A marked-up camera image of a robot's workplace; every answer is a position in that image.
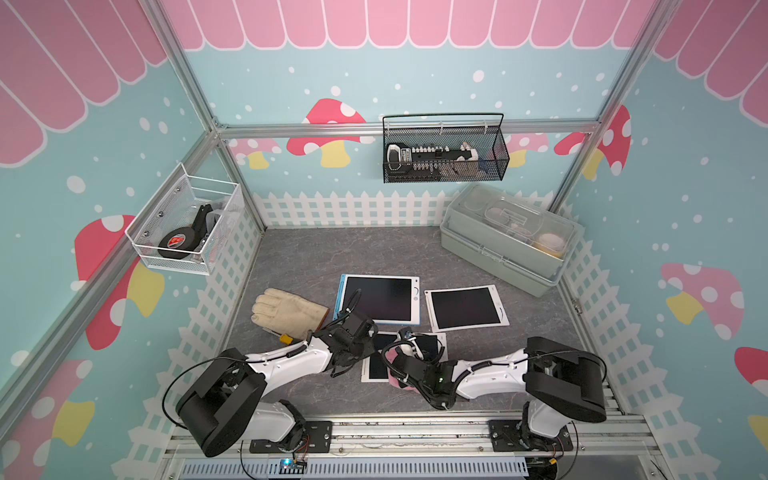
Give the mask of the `pink cleaning cloth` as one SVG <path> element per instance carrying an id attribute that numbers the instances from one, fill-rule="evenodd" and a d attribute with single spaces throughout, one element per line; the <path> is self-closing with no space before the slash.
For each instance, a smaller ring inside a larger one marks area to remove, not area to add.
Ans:
<path id="1" fill-rule="evenodd" d="M 388 359 L 390 363 L 394 363 L 394 359 L 398 356 L 398 353 L 395 350 L 390 350 L 387 352 L 385 357 Z M 412 386 L 409 386 L 403 382 L 401 382 L 398 378 L 394 376 L 394 373 L 391 369 L 387 369 L 387 378 L 390 385 L 399 388 L 401 390 L 406 391 L 415 391 L 415 388 Z"/>

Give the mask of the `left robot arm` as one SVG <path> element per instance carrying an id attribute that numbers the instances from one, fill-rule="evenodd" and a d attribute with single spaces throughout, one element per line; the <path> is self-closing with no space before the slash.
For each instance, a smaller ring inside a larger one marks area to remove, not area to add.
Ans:
<path id="1" fill-rule="evenodd" d="M 306 376 L 345 374 L 376 352 L 378 331 L 368 316 L 345 311 L 295 346 L 249 355 L 225 350 L 204 363 L 206 369 L 178 400 L 176 414 L 209 458 L 247 441 L 300 450 L 310 439 L 305 418 L 287 400 L 262 403 L 262 398 Z"/>

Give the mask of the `white drawing tablet front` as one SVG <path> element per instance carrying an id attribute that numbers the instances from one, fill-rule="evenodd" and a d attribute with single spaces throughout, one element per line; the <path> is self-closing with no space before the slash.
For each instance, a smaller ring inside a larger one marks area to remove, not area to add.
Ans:
<path id="1" fill-rule="evenodd" d="M 448 359 L 447 337 L 445 333 L 415 334 L 414 337 L 416 345 L 426 360 L 436 363 Z M 376 352 L 363 361 L 362 382 L 381 383 L 389 380 L 389 374 L 380 351 L 398 339 L 399 335 L 397 332 L 380 332 L 375 336 L 374 347 Z"/>

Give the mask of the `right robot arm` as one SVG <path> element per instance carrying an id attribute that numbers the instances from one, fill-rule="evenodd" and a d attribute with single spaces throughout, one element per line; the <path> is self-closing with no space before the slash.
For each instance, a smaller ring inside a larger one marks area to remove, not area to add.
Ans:
<path id="1" fill-rule="evenodd" d="M 441 361 L 422 354 L 414 336 L 401 334 L 381 358 L 395 386 L 416 391 L 439 411 L 460 400 L 527 394 L 520 420 L 489 423 L 496 451 L 565 453 L 573 449 L 568 424 L 607 420 L 605 362 L 544 337 L 530 337 L 524 348 L 493 359 Z"/>

